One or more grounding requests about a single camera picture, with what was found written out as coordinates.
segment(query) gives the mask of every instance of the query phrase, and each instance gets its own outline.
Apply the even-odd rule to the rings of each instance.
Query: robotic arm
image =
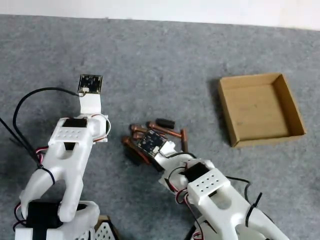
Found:
[[[176,152],[172,141],[153,130],[137,146],[164,170],[159,182],[175,193],[177,203],[193,204],[202,214],[191,239],[289,240],[256,208],[258,203],[246,201],[210,160]]]
[[[80,196],[92,146],[107,142],[111,129],[108,116],[101,114],[101,86],[102,76],[81,75],[80,115],[57,122],[47,152],[40,159],[46,170],[37,169],[20,195],[26,227],[16,228],[16,240],[74,240],[83,235],[94,236],[99,207],[92,201],[80,201]],[[62,201],[39,202],[38,199],[60,180],[64,180],[66,186]]]

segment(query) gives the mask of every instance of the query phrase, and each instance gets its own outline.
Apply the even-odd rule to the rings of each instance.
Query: cardboard tray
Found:
[[[306,134],[281,73],[223,77],[218,92],[232,147],[285,142]]]

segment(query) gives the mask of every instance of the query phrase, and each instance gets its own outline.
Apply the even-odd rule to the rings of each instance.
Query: circuit board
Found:
[[[101,75],[81,74],[78,93],[81,94],[100,94],[102,86]]]
[[[166,141],[166,138],[159,135],[155,131],[148,130],[144,137],[138,142],[137,146],[147,153],[148,156],[154,158]]]

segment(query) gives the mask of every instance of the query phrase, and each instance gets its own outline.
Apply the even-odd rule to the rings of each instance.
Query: black zip tie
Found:
[[[46,171],[46,172],[50,175],[50,177],[51,177],[51,179],[52,179],[52,183],[53,183],[52,185],[55,185],[55,184],[56,184],[55,177],[54,177],[54,175],[52,174],[51,171],[49,171],[48,169],[46,169],[42,164],[39,165],[38,169],[42,169],[42,170]]]
[[[250,217],[253,209],[258,206],[258,203],[259,203],[259,201],[260,201],[260,199],[261,199],[261,196],[262,196],[262,192],[259,193],[259,196],[257,197],[255,203],[250,206],[249,211],[248,211],[248,213],[247,213],[246,216],[245,216],[245,226],[246,226],[246,227],[248,227],[249,217]]]

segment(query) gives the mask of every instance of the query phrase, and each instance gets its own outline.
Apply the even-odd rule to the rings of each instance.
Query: white wall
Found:
[[[320,0],[0,0],[0,14],[320,30]]]

